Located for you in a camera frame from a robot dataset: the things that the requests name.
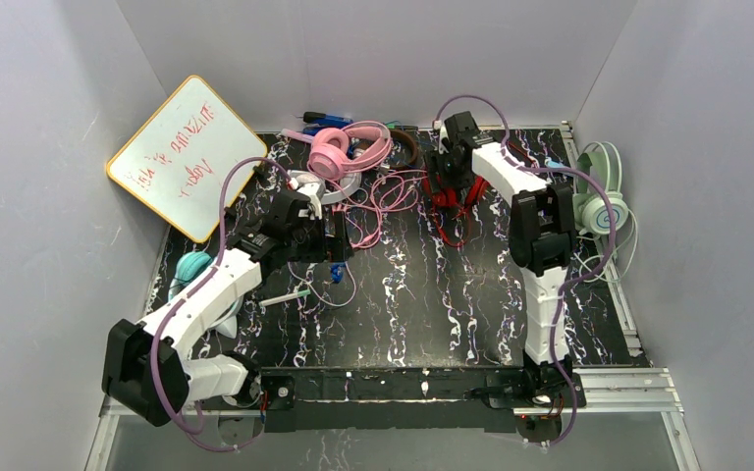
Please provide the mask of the teal white cat-ear headphones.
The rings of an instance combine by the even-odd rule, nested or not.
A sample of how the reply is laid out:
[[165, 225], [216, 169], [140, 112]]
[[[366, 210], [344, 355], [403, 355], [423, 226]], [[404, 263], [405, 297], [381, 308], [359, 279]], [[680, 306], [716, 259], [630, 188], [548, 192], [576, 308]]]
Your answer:
[[[167, 299], [171, 301], [184, 288], [200, 277], [213, 263], [213, 257], [204, 251], [192, 251], [184, 254], [178, 261], [175, 274], [170, 282]], [[240, 296], [210, 327], [218, 334], [235, 339], [238, 335], [238, 314], [243, 297]]]

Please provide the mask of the red headphones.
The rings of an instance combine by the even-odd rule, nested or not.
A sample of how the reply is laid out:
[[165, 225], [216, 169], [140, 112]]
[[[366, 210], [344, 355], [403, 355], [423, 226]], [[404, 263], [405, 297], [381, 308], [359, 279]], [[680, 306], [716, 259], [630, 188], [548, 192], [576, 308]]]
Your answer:
[[[486, 180], [476, 176], [467, 190], [446, 187], [443, 186], [441, 177], [434, 169], [426, 168], [426, 177], [422, 181], [422, 188], [431, 203], [428, 220], [433, 224], [442, 243], [453, 248], [460, 248], [465, 245], [467, 235], [463, 235], [458, 241], [451, 240], [443, 228], [442, 217], [448, 217], [451, 211], [456, 210], [454, 219], [467, 218], [489, 186], [490, 184]], [[469, 230], [470, 221], [468, 218], [466, 225], [466, 229]]]

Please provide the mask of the pink headphones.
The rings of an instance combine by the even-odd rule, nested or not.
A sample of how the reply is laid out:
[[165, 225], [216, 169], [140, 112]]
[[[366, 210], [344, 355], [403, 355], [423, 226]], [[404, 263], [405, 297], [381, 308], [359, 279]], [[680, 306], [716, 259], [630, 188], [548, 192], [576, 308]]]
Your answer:
[[[358, 157], [350, 158], [348, 151], [353, 139], [370, 145]], [[321, 129], [309, 145], [308, 170], [326, 181], [338, 181], [348, 173], [379, 167], [389, 155], [392, 139], [384, 124], [360, 121], [341, 129]]]

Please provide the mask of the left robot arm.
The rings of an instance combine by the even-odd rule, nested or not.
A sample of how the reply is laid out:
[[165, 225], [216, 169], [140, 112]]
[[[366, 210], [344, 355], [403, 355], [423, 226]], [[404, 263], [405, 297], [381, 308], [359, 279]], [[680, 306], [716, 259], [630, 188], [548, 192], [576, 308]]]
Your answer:
[[325, 213], [317, 196], [284, 189], [270, 209], [225, 238], [200, 278], [134, 323], [123, 319], [108, 335], [101, 389], [149, 424], [180, 418], [185, 406], [217, 396], [254, 401], [260, 369], [224, 352], [191, 358], [198, 340], [229, 309], [291, 262], [342, 263], [353, 255], [340, 211]]

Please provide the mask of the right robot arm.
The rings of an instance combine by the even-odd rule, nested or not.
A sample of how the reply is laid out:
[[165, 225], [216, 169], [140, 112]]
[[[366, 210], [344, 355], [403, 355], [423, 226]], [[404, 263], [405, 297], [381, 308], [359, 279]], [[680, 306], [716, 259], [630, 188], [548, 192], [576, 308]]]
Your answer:
[[482, 134], [472, 115], [436, 120], [435, 151], [429, 156], [433, 188], [464, 188], [481, 179], [509, 204], [508, 247], [519, 268], [525, 295], [527, 337], [523, 365], [512, 378], [468, 392], [490, 405], [506, 399], [555, 399], [571, 378], [564, 329], [564, 287], [575, 245], [569, 186], [548, 183], [535, 168], [512, 157], [505, 144]]

